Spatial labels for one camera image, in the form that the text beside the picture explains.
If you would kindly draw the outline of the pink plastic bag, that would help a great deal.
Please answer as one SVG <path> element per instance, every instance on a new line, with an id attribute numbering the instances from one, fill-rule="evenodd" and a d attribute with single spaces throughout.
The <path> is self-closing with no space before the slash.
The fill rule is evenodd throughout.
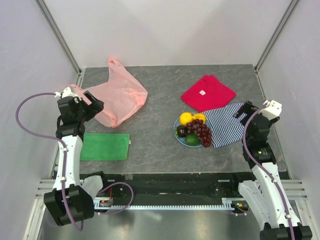
<path id="1" fill-rule="evenodd" d="M 116 59 L 108 59 L 108 81 L 82 89 L 75 84 L 75 93 L 83 97 L 89 91 L 96 99 L 104 102 L 103 110 L 95 119 L 108 128 L 116 128 L 134 115 L 145 104 L 148 92 Z"/>

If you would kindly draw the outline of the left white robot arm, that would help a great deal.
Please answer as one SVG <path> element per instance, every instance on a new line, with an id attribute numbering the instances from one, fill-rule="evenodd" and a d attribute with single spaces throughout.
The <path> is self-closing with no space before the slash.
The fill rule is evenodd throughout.
<path id="1" fill-rule="evenodd" d="M 55 133 L 59 146 L 58 169 L 52 191 L 45 193 L 43 200 L 58 226 L 76 225 L 91 219 L 95 213 L 95 197 L 104 197 L 110 191 L 101 173 L 80 179 L 85 122 L 101 112 L 104 104 L 88 91 L 85 96 L 91 103 L 86 103 L 71 87 L 57 96 L 60 112 Z"/>

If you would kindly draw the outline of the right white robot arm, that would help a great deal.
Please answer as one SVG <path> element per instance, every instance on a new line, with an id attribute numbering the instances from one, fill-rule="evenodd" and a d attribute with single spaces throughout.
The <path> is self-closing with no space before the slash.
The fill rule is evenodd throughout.
<path id="1" fill-rule="evenodd" d="M 303 225 L 289 202 L 281 182 L 278 165 L 268 135 L 271 126 L 280 119 L 282 105 L 266 100 L 261 107 L 246 101 L 234 114 L 244 127 L 243 157 L 255 180 L 236 179 L 229 184 L 235 197 L 242 196 L 259 223 L 261 240 L 310 240 L 309 226 Z"/>

